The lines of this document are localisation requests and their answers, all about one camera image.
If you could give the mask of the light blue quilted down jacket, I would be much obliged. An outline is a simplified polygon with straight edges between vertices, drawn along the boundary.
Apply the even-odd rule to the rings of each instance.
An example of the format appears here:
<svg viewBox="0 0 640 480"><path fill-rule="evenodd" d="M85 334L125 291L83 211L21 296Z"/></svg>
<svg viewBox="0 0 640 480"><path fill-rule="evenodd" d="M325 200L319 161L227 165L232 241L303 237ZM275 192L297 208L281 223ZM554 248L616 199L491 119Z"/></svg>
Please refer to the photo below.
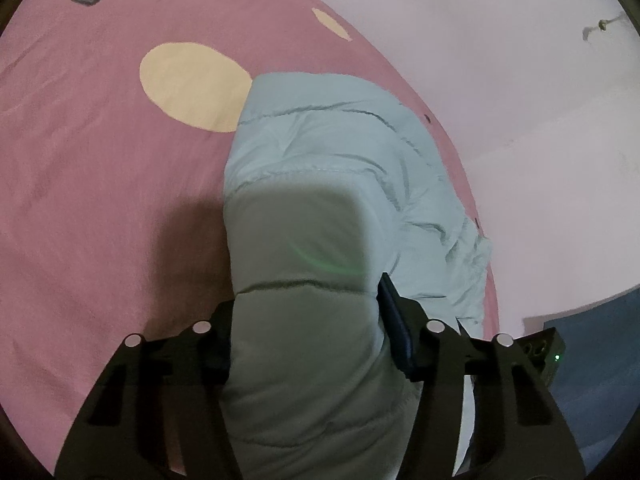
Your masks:
<svg viewBox="0 0 640 480"><path fill-rule="evenodd" d="M488 240L419 118L346 75L257 77L224 170L235 302L222 406L247 479L393 479L421 386L378 281L483 333Z"/></svg>

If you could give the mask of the black device with green light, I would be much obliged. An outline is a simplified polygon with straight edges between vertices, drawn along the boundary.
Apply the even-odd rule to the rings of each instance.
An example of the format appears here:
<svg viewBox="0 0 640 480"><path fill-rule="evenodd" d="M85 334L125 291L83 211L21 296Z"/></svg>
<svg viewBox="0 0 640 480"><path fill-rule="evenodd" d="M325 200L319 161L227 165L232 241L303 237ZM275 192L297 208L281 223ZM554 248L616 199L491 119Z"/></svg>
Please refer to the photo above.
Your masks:
<svg viewBox="0 0 640 480"><path fill-rule="evenodd" d="M480 382L480 391L548 389L566 350L556 328L515 337L500 332L489 340L472 337L462 325L458 345L465 368Z"/></svg>

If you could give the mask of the blue mat on floor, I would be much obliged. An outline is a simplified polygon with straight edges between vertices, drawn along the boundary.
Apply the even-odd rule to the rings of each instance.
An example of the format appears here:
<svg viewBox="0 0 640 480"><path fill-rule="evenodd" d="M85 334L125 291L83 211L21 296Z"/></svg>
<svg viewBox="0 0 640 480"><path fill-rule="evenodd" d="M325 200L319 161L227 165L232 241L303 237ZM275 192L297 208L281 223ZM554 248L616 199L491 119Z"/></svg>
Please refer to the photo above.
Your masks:
<svg viewBox="0 0 640 480"><path fill-rule="evenodd" d="M611 451L639 405L639 292L544 323L565 350L549 391L588 471Z"/></svg>

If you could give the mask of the pink blanket with cream dots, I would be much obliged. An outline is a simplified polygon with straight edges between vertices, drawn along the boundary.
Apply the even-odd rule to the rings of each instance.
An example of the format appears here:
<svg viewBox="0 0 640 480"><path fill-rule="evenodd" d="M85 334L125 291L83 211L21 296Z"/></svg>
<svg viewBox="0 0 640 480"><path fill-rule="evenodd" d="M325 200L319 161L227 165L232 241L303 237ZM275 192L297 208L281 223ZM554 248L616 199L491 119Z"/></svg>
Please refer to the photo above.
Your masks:
<svg viewBox="0 0 640 480"><path fill-rule="evenodd" d="M1 407L54 478L120 344L202 332L234 307L224 170L254 80L275 73L398 99L480 230L445 130L320 0L23 0L6 26Z"/></svg>

